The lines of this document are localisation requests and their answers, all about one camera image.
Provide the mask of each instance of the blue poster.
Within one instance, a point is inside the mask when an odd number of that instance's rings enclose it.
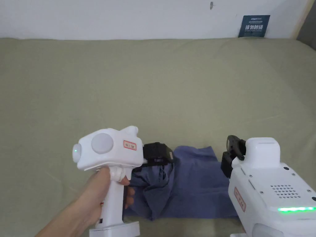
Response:
[[[245,15],[238,37],[264,37],[270,15]]]

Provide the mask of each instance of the round gray button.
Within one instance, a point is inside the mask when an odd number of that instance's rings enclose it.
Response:
[[[81,145],[80,144],[75,144],[74,147],[72,148],[72,160],[75,163],[78,163],[81,157]]]
[[[100,133],[92,139],[91,146],[96,153],[104,154],[112,149],[113,139],[106,133]]]

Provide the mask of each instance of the crumpled fabric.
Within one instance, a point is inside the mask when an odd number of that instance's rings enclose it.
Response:
[[[174,164],[133,173],[134,204],[126,215],[157,218],[227,218],[237,213],[228,196],[229,180],[212,147],[179,146]]]

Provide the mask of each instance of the green led strip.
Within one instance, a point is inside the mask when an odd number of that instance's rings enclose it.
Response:
[[[288,212],[288,211],[313,211],[316,210],[316,207],[283,207],[278,208],[278,211]]]

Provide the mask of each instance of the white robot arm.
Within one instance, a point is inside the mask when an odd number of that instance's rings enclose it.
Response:
[[[138,167],[166,165],[173,162],[173,152],[165,144],[150,143],[143,147],[137,137],[138,128],[129,126],[120,131],[108,128],[95,131],[73,146],[72,157],[80,170],[97,171],[110,168],[111,184],[101,203],[102,213],[90,237],[135,237],[140,235],[139,223],[123,223],[125,176],[130,180]]]
[[[316,193],[288,165],[269,137],[229,136],[223,153],[229,197],[246,234],[231,237],[315,237]]]

